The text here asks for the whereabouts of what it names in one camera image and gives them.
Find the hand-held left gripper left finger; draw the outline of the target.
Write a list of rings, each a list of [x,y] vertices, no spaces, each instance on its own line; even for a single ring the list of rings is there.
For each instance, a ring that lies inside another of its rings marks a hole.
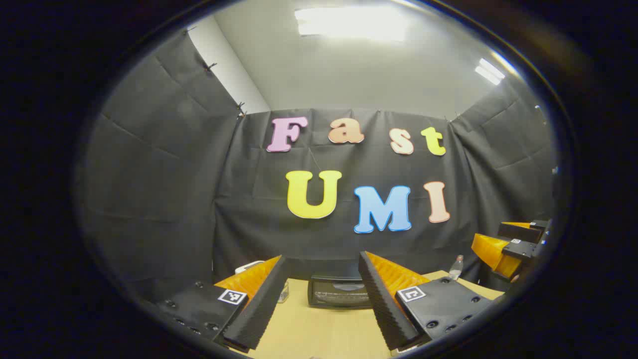
[[[289,273],[289,261],[278,255],[216,284],[191,283],[155,306],[206,343],[249,352],[264,335]]]

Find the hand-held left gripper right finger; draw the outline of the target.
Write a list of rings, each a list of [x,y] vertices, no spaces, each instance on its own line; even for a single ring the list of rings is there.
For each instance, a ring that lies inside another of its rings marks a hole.
[[[367,251],[360,252],[358,272],[390,350],[437,342],[472,324],[503,295],[444,271],[420,275]]]

